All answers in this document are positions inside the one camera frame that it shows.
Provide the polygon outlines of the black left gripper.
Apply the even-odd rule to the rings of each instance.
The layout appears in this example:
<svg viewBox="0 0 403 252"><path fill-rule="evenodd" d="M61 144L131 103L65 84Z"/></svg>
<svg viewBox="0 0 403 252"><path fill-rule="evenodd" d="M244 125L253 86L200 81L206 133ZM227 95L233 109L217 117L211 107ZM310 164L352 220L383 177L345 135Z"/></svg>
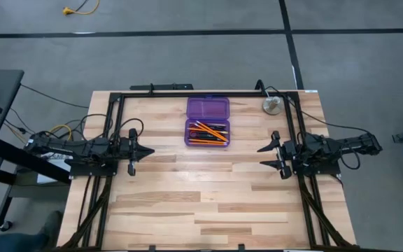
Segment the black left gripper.
<svg viewBox="0 0 403 252"><path fill-rule="evenodd" d="M121 160L128 160L129 164L127 166L127 173L129 175L135 175L135 163L137 162L137 137L138 133L136 129L130 129L128 132L128 137L121 137L120 138L120 146L119 146L119 154ZM142 152L139 155L138 161L142 161L144 158L153 155L155 152L153 149L145 147L145 146L138 146L138 151Z"/></svg>

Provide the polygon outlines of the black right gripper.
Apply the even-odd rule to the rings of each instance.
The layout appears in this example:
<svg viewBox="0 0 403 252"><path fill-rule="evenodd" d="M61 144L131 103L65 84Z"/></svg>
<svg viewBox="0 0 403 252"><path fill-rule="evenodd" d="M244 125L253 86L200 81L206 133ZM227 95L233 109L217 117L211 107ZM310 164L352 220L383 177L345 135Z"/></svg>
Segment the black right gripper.
<svg viewBox="0 0 403 252"><path fill-rule="evenodd" d="M280 140L279 132L273 131L273 140L267 146L259 149L258 152L267 152L275 148L277 160L261 161L260 164L277 169L282 179L288 179L292 176L292 170L286 162L292 161L297 151L293 141L281 143Z"/></svg>

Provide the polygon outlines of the purple plastic supply box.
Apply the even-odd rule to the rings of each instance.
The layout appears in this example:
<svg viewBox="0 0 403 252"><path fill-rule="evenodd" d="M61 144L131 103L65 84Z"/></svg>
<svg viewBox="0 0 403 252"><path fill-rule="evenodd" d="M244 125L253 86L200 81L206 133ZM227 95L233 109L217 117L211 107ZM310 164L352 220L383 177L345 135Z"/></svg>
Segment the purple plastic supply box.
<svg viewBox="0 0 403 252"><path fill-rule="evenodd" d="M226 97L189 97L187 102L186 111L187 120L185 122L185 135L184 141L187 146L194 147L213 147L213 148L226 148L230 144L230 132L231 127L229 123L229 99ZM188 139L193 139L189 137L189 132L187 128L196 127L196 121L201 123L216 123L225 124L226 127L210 127L218 133L221 133L229 141L227 146L208 146L208 145L190 145L191 141ZM219 138L203 138L208 140L218 140Z"/></svg>

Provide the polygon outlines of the metal cylinder on round base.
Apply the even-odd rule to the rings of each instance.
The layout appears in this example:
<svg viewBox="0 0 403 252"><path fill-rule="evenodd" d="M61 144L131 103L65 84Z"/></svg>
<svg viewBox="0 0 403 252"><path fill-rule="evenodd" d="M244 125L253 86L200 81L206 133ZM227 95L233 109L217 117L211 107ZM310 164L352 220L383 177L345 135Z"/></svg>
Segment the metal cylinder on round base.
<svg viewBox="0 0 403 252"><path fill-rule="evenodd" d="M278 115L282 108L283 103L279 97L267 97L262 104L263 111L269 115Z"/></svg>

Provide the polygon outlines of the black bar device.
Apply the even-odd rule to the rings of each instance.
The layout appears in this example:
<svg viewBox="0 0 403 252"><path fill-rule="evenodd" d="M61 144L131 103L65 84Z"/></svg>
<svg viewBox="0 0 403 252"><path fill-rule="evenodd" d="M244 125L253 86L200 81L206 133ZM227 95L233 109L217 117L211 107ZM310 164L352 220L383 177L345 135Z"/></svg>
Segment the black bar device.
<svg viewBox="0 0 403 252"><path fill-rule="evenodd" d="M130 90L193 90L192 84L172 83L172 84L148 84L148 85L131 85Z"/></svg>

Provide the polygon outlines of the white paper sheet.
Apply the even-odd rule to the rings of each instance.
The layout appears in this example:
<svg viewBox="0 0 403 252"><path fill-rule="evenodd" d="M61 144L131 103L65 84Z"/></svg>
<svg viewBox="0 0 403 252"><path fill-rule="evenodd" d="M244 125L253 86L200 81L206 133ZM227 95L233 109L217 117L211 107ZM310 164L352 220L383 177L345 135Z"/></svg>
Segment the white paper sheet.
<svg viewBox="0 0 403 252"><path fill-rule="evenodd" d="M71 183L70 170L71 167L66 161L72 159L70 155L59 153L46 153L39 155L41 165L36 173L37 182L47 184L52 182L61 182L65 184Z"/></svg>

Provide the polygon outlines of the person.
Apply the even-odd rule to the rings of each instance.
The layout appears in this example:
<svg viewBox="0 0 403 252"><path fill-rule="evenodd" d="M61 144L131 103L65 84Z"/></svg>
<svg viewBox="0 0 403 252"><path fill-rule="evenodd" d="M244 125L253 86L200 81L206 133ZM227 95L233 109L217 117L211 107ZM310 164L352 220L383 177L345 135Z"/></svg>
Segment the person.
<svg viewBox="0 0 403 252"><path fill-rule="evenodd" d="M0 234L0 252L41 252L57 242L62 212L52 211L37 234Z"/></svg>

